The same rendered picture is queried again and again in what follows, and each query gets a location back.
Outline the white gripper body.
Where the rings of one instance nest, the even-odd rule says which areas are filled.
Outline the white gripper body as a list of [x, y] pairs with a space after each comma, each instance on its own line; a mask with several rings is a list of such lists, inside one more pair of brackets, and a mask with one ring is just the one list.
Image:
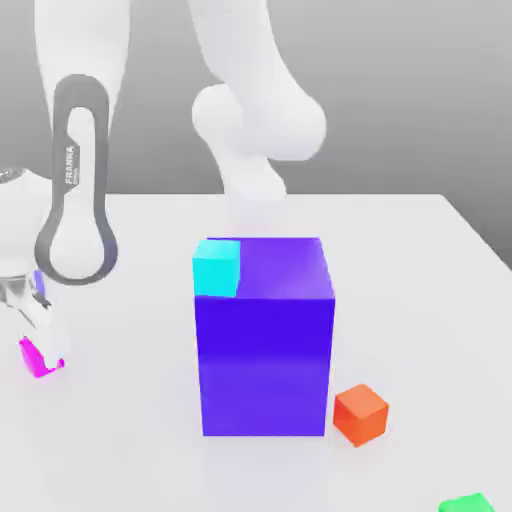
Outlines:
[[15, 309], [28, 322], [27, 337], [44, 359], [47, 367], [63, 367], [69, 357], [70, 338], [64, 321], [53, 304], [43, 298], [25, 300]]

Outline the small magenta cube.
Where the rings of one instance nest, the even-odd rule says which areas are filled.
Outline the small magenta cube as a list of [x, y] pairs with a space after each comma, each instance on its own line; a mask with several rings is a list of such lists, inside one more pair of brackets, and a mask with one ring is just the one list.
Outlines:
[[62, 369], [65, 366], [65, 361], [60, 358], [57, 361], [55, 367], [47, 367], [43, 355], [27, 337], [22, 338], [18, 344], [21, 348], [23, 361], [31, 375], [35, 378], [42, 378], [48, 374]]

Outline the small cyan cube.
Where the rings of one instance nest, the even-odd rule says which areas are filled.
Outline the small cyan cube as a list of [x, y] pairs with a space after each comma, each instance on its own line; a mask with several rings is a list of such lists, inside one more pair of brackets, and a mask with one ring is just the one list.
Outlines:
[[193, 254], [196, 296], [235, 297], [240, 280], [241, 243], [237, 240], [201, 240]]

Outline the small orange cube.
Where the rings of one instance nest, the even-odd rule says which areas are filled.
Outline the small orange cube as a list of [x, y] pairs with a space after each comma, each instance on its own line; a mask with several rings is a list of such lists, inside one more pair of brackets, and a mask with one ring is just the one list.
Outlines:
[[359, 447], [385, 432], [388, 412], [384, 399], [366, 384], [358, 384], [335, 396], [333, 424]]

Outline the small green cube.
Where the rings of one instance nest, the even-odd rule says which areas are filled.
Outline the small green cube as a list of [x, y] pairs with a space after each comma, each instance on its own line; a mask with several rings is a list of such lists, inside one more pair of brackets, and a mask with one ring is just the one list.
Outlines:
[[474, 493], [442, 501], [438, 512], [495, 512], [495, 509], [482, 493]]

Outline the large purple box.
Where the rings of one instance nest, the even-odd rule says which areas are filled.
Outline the large purple box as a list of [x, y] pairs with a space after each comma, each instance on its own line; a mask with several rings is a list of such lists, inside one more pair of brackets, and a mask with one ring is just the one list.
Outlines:
[[317, 238], [241, 243], [235, 297], [196, 296], [206, 436], [325, 432], [335, 294]]

